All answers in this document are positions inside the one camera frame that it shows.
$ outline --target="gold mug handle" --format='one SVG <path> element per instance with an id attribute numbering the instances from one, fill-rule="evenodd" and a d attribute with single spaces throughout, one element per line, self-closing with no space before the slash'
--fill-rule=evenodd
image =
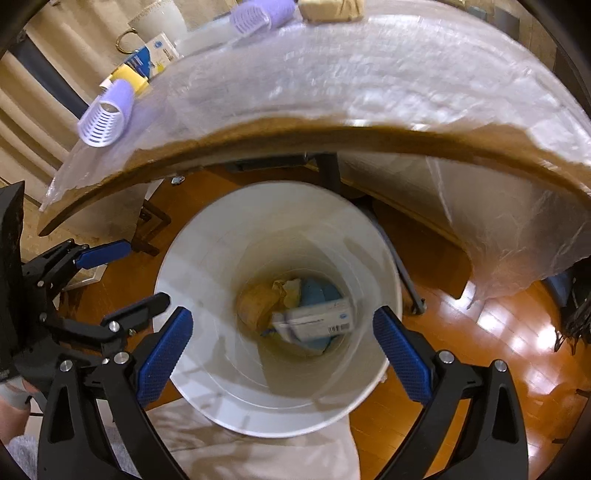
<path id="1" fill-rule="evenodd" d="M 123 53 L 124 55 L 131 55 L 132 53 L 135 53 L 135 50 L 134 51 L 127 51 L 127 50 L 124 50 L 121 48 L 121 40 L 128 33 L 134 33 L 139 37 L 138 31 L 134 28 L 130 28 L 128 30 L 125 30 L 121 35 L 119 35 L 119 37 L 117 37 L 117 40 L 115 41 L 115 48 L 117 49 L 118 52 Z"/>

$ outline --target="clear plastic sheet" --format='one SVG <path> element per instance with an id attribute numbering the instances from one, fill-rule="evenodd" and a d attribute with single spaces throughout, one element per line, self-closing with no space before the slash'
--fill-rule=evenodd
<path id="1" fill-rule="evenodd" d="M 42 209 L 69 190 L 123 170 L 137 149 L 269 116 L 436 132 L 506 124 L 525 131 L 537 147 L 591 168 L 589 118 L 509 37 L 429 0 L 368 0 L 366 14 L 351 24 L 294 21 L 172 65 L 138 99 L 116 144 L 75 146 Z M 419 213 L 429 217 L 439 210 L 436 223 L 444 223 L 444 213 L 448 225 L 442 227 L 453 230 L 472 259 L 477 298 L 515 292 L 591 254 L 588 212 L 572 194 L 425 157 L 414 159 L 424 164 L 425 175 L 405 177 L 406 169 L 392 174 L 400 158 L 368 161 L 354 154 L 346 162 L 359 176 L 353 180 L 373 179 L 386 197 L 408 193 L 410 209 L 434 206 Z"/>

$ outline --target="blue gripper pad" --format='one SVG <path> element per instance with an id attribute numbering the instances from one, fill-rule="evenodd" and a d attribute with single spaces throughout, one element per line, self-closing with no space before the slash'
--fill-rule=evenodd
<path id="1" fill-rule="evenodd" d="M 406 337 L 405 328 L 389 307 L 374 313 L 374 336 L 388 357 L 408 398 L 426 405 L 431 400 L 431 371 Z"/>
<path id="2" fill-rule="evenodd" d="M 142 407 L 158 400 L 193 334 L 193 316 L 178 308 L 163 327 L 160 340 L 148 355 L 137 376 L 137 399 Z"/>
<path id="3" fill-rule="evenodd" d="M 85 269 L 98 267 L 127 257 L 130 253 L 131 244 L 127 240 L 117 240 L 110 244 L 83 250 L 76 258 L 76 267 Z"/>

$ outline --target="white mug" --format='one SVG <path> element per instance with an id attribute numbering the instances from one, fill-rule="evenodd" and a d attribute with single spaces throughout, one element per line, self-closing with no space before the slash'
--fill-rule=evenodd
<path id="1" fill-rule="evenodd" d="M 129 26 L 131 28 L 119 35 L 115 43 L 117 50 L 126 55 L 133 53 L 121 48 L 121 39 L 128 33 L 136 34 L 144 43 L 164 33 L 173 44 L 187 33 L 187 25 L 173 0 L 157 0 L 148 5 L 129 21 Z"/>

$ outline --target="silver bolt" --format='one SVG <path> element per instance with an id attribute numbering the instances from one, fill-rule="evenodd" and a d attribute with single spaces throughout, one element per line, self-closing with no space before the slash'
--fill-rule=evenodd
<path id="1" fill-rule="evenodd" d="M 127 352 L 116 353 L 115 356 L 113 357 L 113 360 L 115 360 L 115 363 L 117 365 L 123 365 L 123 364 L 127 363 L 127 360 L 129 360 L 129 353 L 127 353 Z"/>
<path id="2" fill-rule="evenodd" d="M 117 333 L 119 331 L 119 329 L 121 328 L 121 325 L 119 325 L 119 323 L 117 323 L 116 321 L 112 321 L 109 322 L 109 330 L 113 333 Z"/>
<path id="3" fill-rule="evenodd" d="M 452 364 L 455 359 L 456 357 L 453 356 L 453 353 L 447 350 L 442 350 L 439 352 L 439 360 L 441 360 L 444 364 Z"/>
<path id="4" fill-rule="evenodd" d="M 506 372 L 507 371 L 507 364 L 503 360 L 495 360 L 495 368 L 499 372 Z"/>
<path id="5" fill-rule="evenodd" d="M 64 360 L 60 364 L 60 370 L 62 372 L 69 372 L 70 370 L 72 370 L 73 366 L 74 366 L 74 363 L 72 363 L 72 360 Z"/>

